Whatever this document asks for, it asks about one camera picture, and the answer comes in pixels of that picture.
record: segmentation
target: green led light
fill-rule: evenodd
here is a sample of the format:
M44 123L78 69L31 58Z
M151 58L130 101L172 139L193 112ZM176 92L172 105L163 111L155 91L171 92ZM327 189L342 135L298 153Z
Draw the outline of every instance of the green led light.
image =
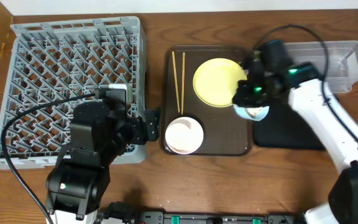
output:
M259 219L254 218L252 220L252 224L261 224L261 223L262 223L262 221L260 221Z
M172 216L171 224L180 224L180 217Z
M255 91L256 93L260 92L261 90L262 90L262 87L255 87L255 88L254 88L254 91Z
M289 69L289 72L290 72L291 74L295 74L297 71L298 71L298 69L296 69L296 68Z

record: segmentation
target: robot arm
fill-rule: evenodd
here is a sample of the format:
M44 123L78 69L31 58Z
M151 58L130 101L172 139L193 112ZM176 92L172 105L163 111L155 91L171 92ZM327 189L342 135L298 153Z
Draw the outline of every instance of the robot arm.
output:
M339 104L327 85L325 92L335 112L358 137L358 125ZM309 124L341 173L351 166L352 161L358 161L358 143L339 124L321 95L321 80L309 80L301 83L299 88L290 90L288 104Z
M142 117L128 118L126 90L100 89L95 93L103 102L83 103L74 109L71 143L62 147L47 178L45 205L55 224L94 223L110 183L113 160L128 144L158 139L158 113L144 111Z
M249 79L239 81L233 98L237 106L267 106L283 100L312 128L331 156L340 175L329 194L329 203L306 212L308 224L358 224L358 125L339 104L327 85L323 98L322 76L311 63L294 65L281 40L264 43L243 64Z
M327 86L325 92L335 112L358 137L356 122ZM339 124L321 94L321 81L314 79L301 83L299 88L292 88L288 99L292 109L310 125L323 143L341 174L329 194L329 204L308 210L305 219L308 224L358 223L358 143Z

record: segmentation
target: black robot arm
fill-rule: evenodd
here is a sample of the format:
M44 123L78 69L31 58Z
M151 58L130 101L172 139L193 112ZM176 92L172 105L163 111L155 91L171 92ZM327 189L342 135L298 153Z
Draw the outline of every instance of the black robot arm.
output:
M51 214L61 210L83 220L99 208L110 183L109 165L113 160L126 151L128 144L158 139L158 113L144 111L145 120L140 116L128 118L125 90L98 90L96 96L104 98L103 102L75 108L71 143L62 147L47 178L46 208Z

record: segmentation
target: dish rack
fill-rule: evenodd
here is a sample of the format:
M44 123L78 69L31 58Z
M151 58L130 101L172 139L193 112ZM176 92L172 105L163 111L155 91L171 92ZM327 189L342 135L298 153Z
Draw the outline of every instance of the dish rack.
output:
M143 115L147 49L139 18L14 24L11 29L17 38L0 112L0 135L11 118L33 106L88 94L113 83L131 87L128 116ZM53 166L60 148L70 142L73 109L94 100L41 109L15 122L6 136L15 166ZM139 163L144 159L145 146L129 145L113 164ZM0 169L8 169L1 144Z

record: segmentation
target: black mat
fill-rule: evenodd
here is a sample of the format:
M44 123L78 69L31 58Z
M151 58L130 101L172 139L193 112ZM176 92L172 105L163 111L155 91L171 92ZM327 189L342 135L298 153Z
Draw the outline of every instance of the black mat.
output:
M280 101L271 104L266 118L254 121L252 131L260 147L324 150L303 118Z

